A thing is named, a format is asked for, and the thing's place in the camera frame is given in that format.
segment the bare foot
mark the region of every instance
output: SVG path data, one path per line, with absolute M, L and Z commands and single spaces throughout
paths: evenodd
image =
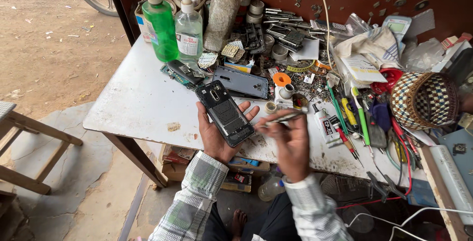
M 232 241 L 240 241 L 241 234 L 243 233 L 243 226 L 248 221 L 246 214 L 241 210 L 235 210 L 233 213 L 233 222 L 232 222 Z

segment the man's right hand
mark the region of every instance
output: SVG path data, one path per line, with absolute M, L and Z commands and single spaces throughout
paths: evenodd
M 300 115 L 289 120 L 289 128 L 282 123 L 264 125 L 279 117 L 298 112 L 295 109 L 279 110 L 274 115 L 261 118 L 255 125 L 258 132 L 276 140 L 278 145 L 278 165 L 292 183 L 304 180 L 309 170 L 309 133 L 307 116 Z

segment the patterned shirt sleeve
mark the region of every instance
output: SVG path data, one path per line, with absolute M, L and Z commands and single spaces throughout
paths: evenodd
M 227 166 L 202 151 L 198 152 L 186 169 L 182 190 L 176 193 L 171 207 L 149 240 L 201 240 L 205 222 L 227 172 Z
M 293 184 L 286 178 L 283 181 L 302 240 L 353 241 L 343 221 L 335 213 L 335 201 L 322 192 L 314 174 Z

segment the yellow measuring tape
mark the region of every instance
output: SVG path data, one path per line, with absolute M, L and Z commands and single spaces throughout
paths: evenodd
M 309 68 L 311 68 L 314 63 L 316 62 L 316 60 L 313 60 L 312 63 L 309 65 L 309 66 L 306 66 L 306 67 L 293 67 L 293 66 L 287 66 L 286 70 L 288 71 L 291 71 L 291 72 L 305 72 L 307 70 L 309 70 Z

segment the woven basket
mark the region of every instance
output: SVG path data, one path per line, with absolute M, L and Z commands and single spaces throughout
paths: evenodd
M 394 117 L 415 130 L 452 124 L 458 107 L 456 86 L 442 73 L 406 72 L 394 86 L 391 97 Z

